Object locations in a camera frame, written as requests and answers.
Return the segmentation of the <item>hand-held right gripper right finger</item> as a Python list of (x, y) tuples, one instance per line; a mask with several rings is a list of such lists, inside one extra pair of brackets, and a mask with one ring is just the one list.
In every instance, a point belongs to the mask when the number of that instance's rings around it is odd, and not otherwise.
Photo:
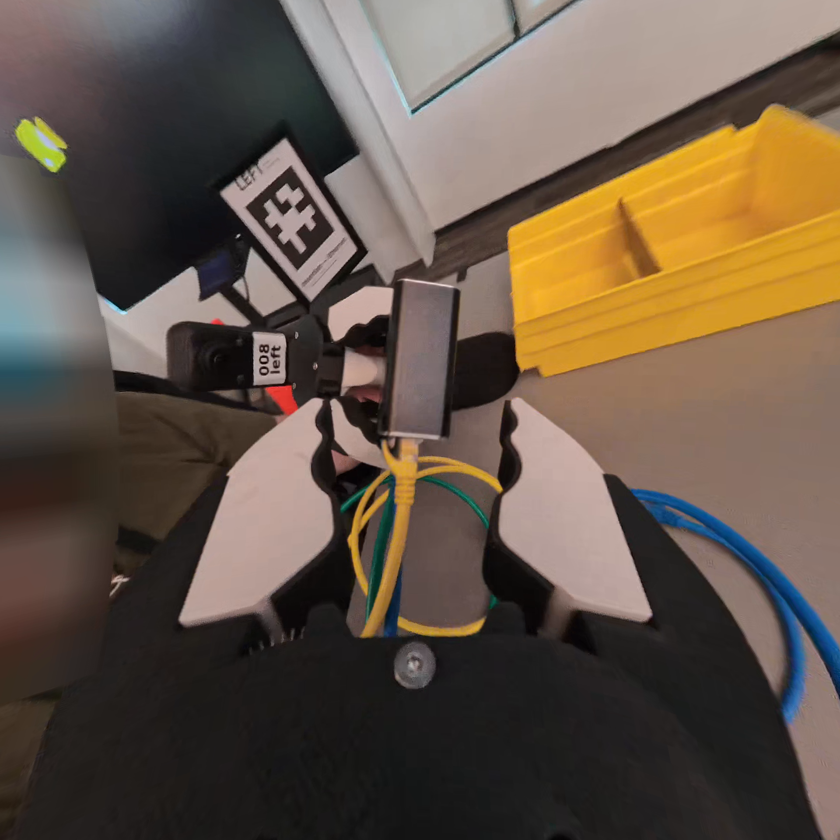
[(646, 624), (653, 613), (603, 469), (572, 436), (517, 397), (500, 425), (500, 494), (485, 583), (526, 624), (593, 613)]

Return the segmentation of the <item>yellow plastic bin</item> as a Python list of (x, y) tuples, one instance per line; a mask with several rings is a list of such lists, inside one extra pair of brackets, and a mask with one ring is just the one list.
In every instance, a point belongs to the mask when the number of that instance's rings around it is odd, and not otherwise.
[(575, 371), (838, 301), (839, 135), (774, 104), (511, 227), (518, 364)]

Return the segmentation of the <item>person's olive trousers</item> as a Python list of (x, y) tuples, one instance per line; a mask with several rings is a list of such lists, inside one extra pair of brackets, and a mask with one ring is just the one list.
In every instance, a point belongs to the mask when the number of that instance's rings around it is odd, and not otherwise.
[(114, 574), (130, 577), (197, 498), (278, 425), (277, 416), (184, 397), (118, 392)]

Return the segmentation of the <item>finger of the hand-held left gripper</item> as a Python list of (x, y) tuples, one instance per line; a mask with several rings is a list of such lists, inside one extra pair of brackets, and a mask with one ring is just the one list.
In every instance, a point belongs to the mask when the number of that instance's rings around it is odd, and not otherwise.
[(327, 327), (333, 342), (346, 339), (356, 328), (367, 328), (376, 319), (387, 322), (392, 313), (391, 287), (363, 287), (334, 303), (327, 314)]
[(331, 399), (333, 450), (378, 469), (386, 462), (373, 417), (376, 405), (356, 399)]

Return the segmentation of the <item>black monitor screen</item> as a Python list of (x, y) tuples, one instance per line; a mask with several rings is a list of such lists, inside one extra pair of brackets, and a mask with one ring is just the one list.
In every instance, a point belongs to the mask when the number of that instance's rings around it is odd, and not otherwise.
[(279, 2), (59, 2), (80, 48), (60, 104), (98, 294), (125, 312), (240, 229), (222, 180), (288, 130), (330, 175), (358, 147)]

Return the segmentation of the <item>small blue screen device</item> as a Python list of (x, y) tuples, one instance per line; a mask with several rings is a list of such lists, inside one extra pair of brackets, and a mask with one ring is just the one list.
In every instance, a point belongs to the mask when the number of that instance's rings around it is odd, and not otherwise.
[(198, 300), (228, 291), (245, 276), (250, 247), (239, 238), (226, 244), (196, 262)]

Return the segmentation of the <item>large gridded window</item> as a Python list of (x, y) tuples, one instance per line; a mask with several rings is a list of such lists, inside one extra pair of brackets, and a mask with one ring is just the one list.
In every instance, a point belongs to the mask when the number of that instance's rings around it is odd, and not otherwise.
[(428, 105), (572, 1), (361, 1), (409, 112)]

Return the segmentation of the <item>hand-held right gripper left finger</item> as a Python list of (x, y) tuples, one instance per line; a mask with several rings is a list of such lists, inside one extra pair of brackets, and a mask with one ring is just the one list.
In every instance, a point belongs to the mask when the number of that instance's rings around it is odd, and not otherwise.
[(304, 627), (314, 606), (348, 612), (354, 572), (332, 443), (330, 403), (315, 399), (231, 468), (181, 625), (252, 616), (263, 627)]

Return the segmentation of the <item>black framed marker sign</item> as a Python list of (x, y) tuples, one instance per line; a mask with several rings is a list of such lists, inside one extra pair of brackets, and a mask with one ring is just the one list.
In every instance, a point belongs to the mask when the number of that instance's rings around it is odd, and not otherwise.
[(243, 236), (310, 309), (368, 251), (314, 163), (285, 123), (213, 183)]

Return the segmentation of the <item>black ethernet splitter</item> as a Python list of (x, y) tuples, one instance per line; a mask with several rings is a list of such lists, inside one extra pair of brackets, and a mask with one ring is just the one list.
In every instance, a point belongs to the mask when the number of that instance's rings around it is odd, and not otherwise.
[(446, 438), (452, 415), (460, 292), (401, 279), (394, 285), (378, 412), (381, 438)]

